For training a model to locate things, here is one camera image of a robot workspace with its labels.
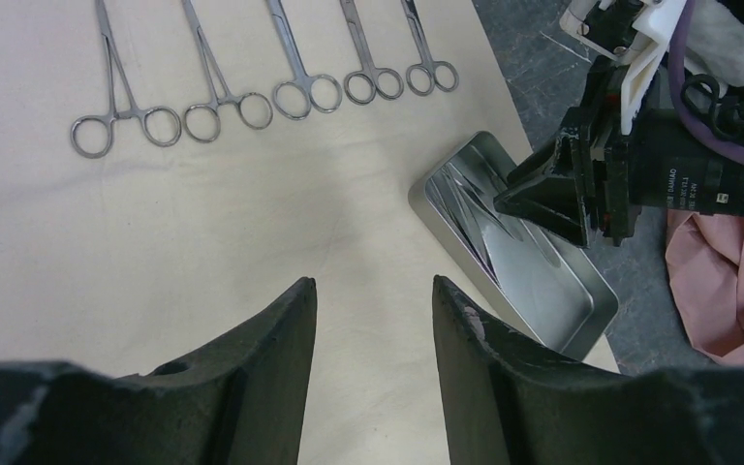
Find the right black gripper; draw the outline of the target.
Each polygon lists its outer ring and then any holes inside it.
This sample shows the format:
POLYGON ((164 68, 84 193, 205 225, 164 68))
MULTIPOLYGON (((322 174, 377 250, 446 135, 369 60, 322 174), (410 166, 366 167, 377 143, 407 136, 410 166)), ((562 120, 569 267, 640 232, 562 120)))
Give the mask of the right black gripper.
POLYGON ((595 233, 613 245, 634 235, 641 207, 630 193, 631 136, 621 132, 622 79, 629 70, 598 56, 559 133, 507 175, 496 212, 530 222, 575 247, 595 233))

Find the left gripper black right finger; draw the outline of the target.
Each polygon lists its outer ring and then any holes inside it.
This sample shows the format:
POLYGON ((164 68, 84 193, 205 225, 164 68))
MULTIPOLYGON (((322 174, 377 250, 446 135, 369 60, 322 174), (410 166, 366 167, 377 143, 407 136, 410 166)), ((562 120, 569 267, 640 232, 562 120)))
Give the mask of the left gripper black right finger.
POLYGON ((432 317, 453 464, 744 464, 744 368, 608 372, 440 275, 432 317))

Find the beige cloth wrap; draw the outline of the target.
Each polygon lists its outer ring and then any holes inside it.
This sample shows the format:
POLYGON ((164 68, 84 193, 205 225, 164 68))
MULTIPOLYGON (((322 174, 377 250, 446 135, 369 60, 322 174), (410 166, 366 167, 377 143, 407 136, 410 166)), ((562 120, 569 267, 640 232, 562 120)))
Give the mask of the beige cloth wrap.
POLYGON ((474 5, 421 1, 458 88, 344 103, 211 144, 120 121, 99 160, 72 123, 108 106, 90 1, 0 1, 0 360, 148 373, 316 280, 303 464, 446 464, 433 279, 480 294, 408 201, 473 133, 531 152, 474 5))

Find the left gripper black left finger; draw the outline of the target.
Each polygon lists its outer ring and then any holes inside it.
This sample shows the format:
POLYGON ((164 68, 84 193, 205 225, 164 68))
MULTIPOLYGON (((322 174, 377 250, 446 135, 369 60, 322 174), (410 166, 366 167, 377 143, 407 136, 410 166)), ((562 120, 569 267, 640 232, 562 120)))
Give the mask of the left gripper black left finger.
POLYGON ((0 362, 0 464, 295 464, 316 327, 303 277, 147 375, 0 362))

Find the metal instrument tray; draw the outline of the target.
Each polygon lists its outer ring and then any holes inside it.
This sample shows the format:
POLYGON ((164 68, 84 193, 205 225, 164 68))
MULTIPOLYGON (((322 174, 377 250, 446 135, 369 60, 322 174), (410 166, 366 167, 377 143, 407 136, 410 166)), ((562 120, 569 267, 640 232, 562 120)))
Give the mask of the metal instrument tray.
POLYGON ((618 297, 581 249, 495 211, 494 198, 505 190, 505 177, 514 167, 498 139, 479 131, 413 185, 409 203, 505 323, 555 352, 584 360, 617 315, 618 297), (474 204, 498 284, 486 276, 437 204, 429 179, 443 165, 453 168, 465 199, 474 204))

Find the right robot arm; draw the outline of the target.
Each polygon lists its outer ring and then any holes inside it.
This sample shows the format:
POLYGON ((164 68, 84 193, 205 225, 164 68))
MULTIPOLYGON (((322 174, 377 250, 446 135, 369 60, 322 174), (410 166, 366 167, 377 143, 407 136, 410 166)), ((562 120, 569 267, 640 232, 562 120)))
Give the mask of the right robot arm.
POLYGON ((634 234, 645 206, 744 217, 744 165, 707 148, 679 116, 686 109, 717 141, 744 144, 744 87, 725 92, 711 76, 687 76, 680 104, 665 108, 653 81, 632 131, 623 134, 625 73, 606 57, 594 60, 580 103, 507 175, 496 211, 578 247, 595 233, 620 244, 634 234))

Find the steel scissors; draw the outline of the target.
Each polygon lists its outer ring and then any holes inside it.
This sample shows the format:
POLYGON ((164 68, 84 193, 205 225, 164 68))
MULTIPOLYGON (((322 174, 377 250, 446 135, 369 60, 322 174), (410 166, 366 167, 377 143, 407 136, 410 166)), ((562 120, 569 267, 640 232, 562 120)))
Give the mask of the steel scissors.
POLYGON ((292 120, 300 121, 305 119, 312 111, 324 114, 338 111, 343 101, 343 89, 337 79, 328 74, 310 75, 305 68, 299 48, 295 41, 293 29, 289 23, 288 16, 281 0, 267 0, 270 16, 275 26, 276 33, 284 50, 288 64, 293 73, 290 80, 280 82, 275 85, 272 91, 271 102, 281 112, 281 114, 292 120), (329 82, 337 93, 336 102, 331 107, 324 107, 318 104, 313 94, 313 86, 319 80, 329 82), (279 94, 283 87, 292 87, 296 89, 305 99, 305 108, 301 113, 292 113, 283 108, 279 101, 279 94))
POLYGON ((341 0, 339 2, 345 21, 347 23, 350 37, 352 38, 360 69, 347 74, 344 77, 344 90, 350 101, 359 106, 366 106, 373 102, 377 96, 387 101, 400 98, 405 91, 404 79, 392 68, 378 67, 372 57, 366 35, 364 34, 360 21, 357 5, 354 0, 341 0), (387 93, 380 85, 382 75, 390 75, 397 83, 394 93, 387 93), (351 82, 354 78, 360 78, 370 87, 370 94, 365 98, 357 97, 351 90, 351 82))
POLYGON ((404 15, 409 25, 419 56, 419 62, 407 68, 406 82, 408 87, 413 93, 421 97, 430 95, 435 88, 438 88, 441 91, 447 93, 454 91, 458 87, 460 82, 459 73, 450 62, 435 60, 433 58, 424 29, 422 27, 422 23, 419 18, 419 12, 416 2, 413 0, 401 0, 400 3, 404 10, 404 15), (438 70, 440 68, 446 68, 449 70, 452 76, 451 85, 444 85, 439 81, 438 70), (421 72, 427 76, 429 81, 427 89, 420 90, 416 87, 412 78, 413 72, 421 72))

